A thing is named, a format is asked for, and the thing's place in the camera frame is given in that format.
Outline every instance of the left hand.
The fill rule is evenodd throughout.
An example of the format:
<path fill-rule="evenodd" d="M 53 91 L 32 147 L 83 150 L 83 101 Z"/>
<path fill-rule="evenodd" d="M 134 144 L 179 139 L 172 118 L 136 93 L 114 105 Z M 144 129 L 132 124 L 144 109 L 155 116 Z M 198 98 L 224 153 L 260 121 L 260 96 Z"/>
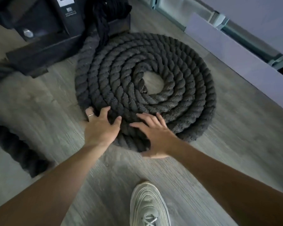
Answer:
<path fill-rule="evenodd" d="M 93 108 L 86 109 L 89 122 L 86 122 L 85 128 L 85 146 L 100 146 L 108 148 L 115 140 L 120 130 L 122 117 L 115 119 L 114 124 L 110 124 L 107 118 L 110 106 L 101 109 L 100 115 L 97 117 L 93 113 Z"/>

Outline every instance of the right hand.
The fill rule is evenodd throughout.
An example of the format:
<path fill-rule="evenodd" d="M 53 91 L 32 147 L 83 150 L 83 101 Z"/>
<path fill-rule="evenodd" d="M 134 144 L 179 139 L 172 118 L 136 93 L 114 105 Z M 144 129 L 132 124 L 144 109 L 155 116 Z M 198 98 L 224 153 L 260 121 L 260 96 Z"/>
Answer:
<path fill-rule="evenodd" d="M 142 152 L 142 156 L 154 159 L 165 158 L 169 156 L 168 151 L 173 149 L 180 139 L 168 129 L 163 117 L 157 113 L 153 116 L 148 113 L 136 114 L 143 122 L 131 123 L 131 127 L 139 128 L 150 140 L 151 148 L 149 151 Z"/>

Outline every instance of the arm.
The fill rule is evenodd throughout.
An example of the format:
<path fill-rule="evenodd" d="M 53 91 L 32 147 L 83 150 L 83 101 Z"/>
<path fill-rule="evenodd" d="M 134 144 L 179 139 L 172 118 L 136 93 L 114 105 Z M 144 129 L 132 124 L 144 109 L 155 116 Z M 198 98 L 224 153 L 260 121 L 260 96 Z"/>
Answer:
<path fill-rule="evenodd" d="M 188 169 L 223 209 L 244 225 L 283 225 L 283 193 L 209 156 L 177 138 L 162 116 L 138 114 L 146 121 L 132 123 L 151 141 L 151 158 L 172 156 Z"/>
<path fill-rule="evenodd" d="M 89 117 L 85 145 L 77 153 L 0 207 L 0 226 L 62 223 L 89 170 L 119 132 L 121 117 L 110 125 L 109 109 L 103 108 L 99 117 Z M 87 109 L 86 114 L 93 114 L 93 110 Z"/>

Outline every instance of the gray sneaker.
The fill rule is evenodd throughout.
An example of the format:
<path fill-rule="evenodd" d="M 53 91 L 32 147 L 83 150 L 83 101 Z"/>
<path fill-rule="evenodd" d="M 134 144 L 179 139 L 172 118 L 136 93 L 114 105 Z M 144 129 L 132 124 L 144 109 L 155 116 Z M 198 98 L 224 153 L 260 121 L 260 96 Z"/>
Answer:
<path fill-rule="evenodd" d="M 171 226 L 166 203 L 150 182 L 135 187 L 130 202 L 130 226 Z"/>

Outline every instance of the forearm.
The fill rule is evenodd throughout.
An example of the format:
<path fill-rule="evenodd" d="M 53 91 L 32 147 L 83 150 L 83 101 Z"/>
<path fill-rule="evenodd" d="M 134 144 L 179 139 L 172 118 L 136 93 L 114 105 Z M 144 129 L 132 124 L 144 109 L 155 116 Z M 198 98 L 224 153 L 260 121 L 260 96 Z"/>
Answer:
<path fill-rule="evenodd" d="M 283 225 L 283 193 L 181 140 L 174 146 L 169 155 L 182 163 L 239 225 Z"/>
<path fill-rule="evenodd" d="M 0 226 L 61 224 L 103 147 L 83 147 L 0 207 Z"/>

